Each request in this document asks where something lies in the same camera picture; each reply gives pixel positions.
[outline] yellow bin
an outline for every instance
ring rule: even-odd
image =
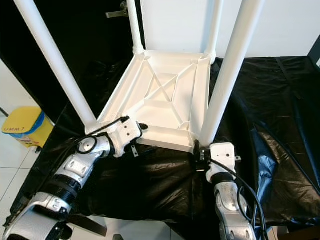
[[[2,132],[25,145],[44,147],[53,125],[37,106],[23,106],[14,110],[2,126]]]

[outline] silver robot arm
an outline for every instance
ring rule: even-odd
[[[230,142],[210,145],[210,157],[235,172],[235,147]],[[254,228],[243,216],[238,204],[238,186],[234,177],[222,167],[209,165],[206,179],[214,185],[216,198],[215,211],[220,219],[220,237],[222,240],[256,240]],[[247,202],[240,195],[240,204],[244,212],[247,211]]]
[[[142,130],[134,120],[122,117],[97,134],[79,142],[77,151],[65,160],[6,229],[4,240],[61,238],[72,203],[90,177],[94,163],[101,156],[121,157],[125,146],[142,136]]]

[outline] white plastic frame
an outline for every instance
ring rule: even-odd
[[[203,147],[213,142],[264,1],[242,0],[207,108],[210,63],[216,59],[224,0],[215,0],[209,42],[204,53],[145,51],[141,43],[135,0],[127,0],[134,57],[97,120],[33,0],[14,0],[87,132],[120,115],[129,114],[150,126],[143,134],[141,143],[186,152],[192,152],[195,139],[199,139]]]

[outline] white wall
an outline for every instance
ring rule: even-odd
[[[217,56],[224,57],[241,0],[224,0]],[[204,52],[213,0],[141,0],[149,50]],[[247,57],[306,56],[320,34],[320,0],[265,0]]]
[[[0,107],[8,114],[22,106],[38,106],[0,59]]]

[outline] black plastic sheet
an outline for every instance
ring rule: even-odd
[[[217,59],[211,67],[211,92],[221,64]],[[111,67],[96,62],[88,68],[80,87],[96,116],[127,65],[127,60]],[[235,145],[242,158],[237,171],[258,191],[270,226],[319,224],[319,89],[319,69],[308,57],[248,58],[220,124],[216,141]],[[12,215],[54,173],[65,141],[83,135],[68,105],[13,203]],[[165,221],[185,239],[199,237],[200,229],[202,236],[212,226],[217,231],[212,186],[203,172],[196,172],[193,155],[143,145],[137,150],[137,158],[129,153],[100,159],[73,212]]]

